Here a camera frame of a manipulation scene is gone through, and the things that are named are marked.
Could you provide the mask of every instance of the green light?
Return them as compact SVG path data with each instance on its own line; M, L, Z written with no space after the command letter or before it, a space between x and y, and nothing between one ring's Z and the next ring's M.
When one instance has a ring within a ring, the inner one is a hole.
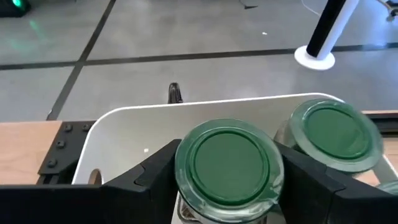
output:
M17 7L22 7L22 1L21 0L12 0L12 3L14 3L14 5L17 6Z

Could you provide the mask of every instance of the white round base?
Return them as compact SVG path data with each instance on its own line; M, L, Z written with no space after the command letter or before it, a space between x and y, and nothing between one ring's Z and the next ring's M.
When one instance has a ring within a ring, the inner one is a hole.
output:
M306 45L299 47L294 52L294 58L299 64L314 70L328 70L335 64L335 56L333 54L329 53L325 59L319 60L307 53Z

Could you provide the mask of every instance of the white tray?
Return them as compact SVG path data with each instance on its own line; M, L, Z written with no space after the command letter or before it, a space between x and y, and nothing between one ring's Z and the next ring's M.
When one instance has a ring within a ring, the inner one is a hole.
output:
M296 106L315 98L340 100L323 93L305 93L118 108L100 117L90 129L72 184L87 184L95 169L99 169L105 183L210 119L241 119L256 125L273 138L280 124L289 118ZM176 211L173 224L181 223ZM270 219L274 218L269 217L269 223L280 223Z

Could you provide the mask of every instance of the green jar lid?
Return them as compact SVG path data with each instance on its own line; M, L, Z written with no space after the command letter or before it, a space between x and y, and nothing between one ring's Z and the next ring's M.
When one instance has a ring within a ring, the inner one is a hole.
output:
M377 127L344 102L307 101L295 109L289 128L304 153L350 174L371 169L383 154Z
M184 200L216 222L249 222L277 203L282 157L260 129L236 119L207 121L193 129L175 155Z

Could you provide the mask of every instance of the floor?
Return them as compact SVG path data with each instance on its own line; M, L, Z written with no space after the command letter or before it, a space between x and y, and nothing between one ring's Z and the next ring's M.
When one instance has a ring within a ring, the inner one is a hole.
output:
M96 119L122 106L291 93L335 95L360 110L398 109L398 21L360 1L335 66L293 53L319 16L301 0L33 0L0 19L0 122ZM321 12L326 0L304 0Z

